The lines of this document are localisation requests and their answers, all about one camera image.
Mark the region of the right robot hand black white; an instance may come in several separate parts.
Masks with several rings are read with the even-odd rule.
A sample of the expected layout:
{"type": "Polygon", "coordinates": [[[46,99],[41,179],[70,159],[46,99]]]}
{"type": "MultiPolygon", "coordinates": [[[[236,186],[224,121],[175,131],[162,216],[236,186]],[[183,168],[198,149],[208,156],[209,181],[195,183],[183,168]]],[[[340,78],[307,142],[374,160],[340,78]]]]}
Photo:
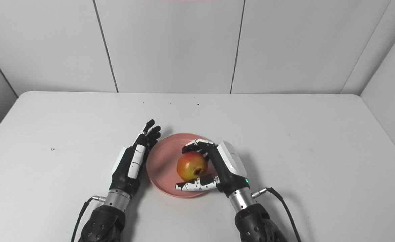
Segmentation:
{"type": "Polygon", "coordinates": [[[211,161],[216,174],[177,183],[176,190],[195,192],[218,189],[229,197],[237,190],[250,188],[245,167],[236,149],[229,142],[215,144],[212,141],[195,139],[182,147],[182,154],[191,151],[204,154],[211,161]]]}

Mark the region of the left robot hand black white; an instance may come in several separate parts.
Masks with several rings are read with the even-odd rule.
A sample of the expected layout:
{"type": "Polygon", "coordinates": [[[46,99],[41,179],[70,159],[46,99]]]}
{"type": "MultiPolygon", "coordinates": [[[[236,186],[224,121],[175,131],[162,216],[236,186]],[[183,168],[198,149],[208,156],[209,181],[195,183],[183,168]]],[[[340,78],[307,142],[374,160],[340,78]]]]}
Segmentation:
{"type": "Polygon", "coordinates": [[[151,119],[139,133],[134,143],[125,148],[119,156],[120,160],[112,175],[110,190],[121,190],[131,197],[140,187],[139,176],[142,173],[148,155],[161,137],[161,126],[155,126],[151,119]]]}

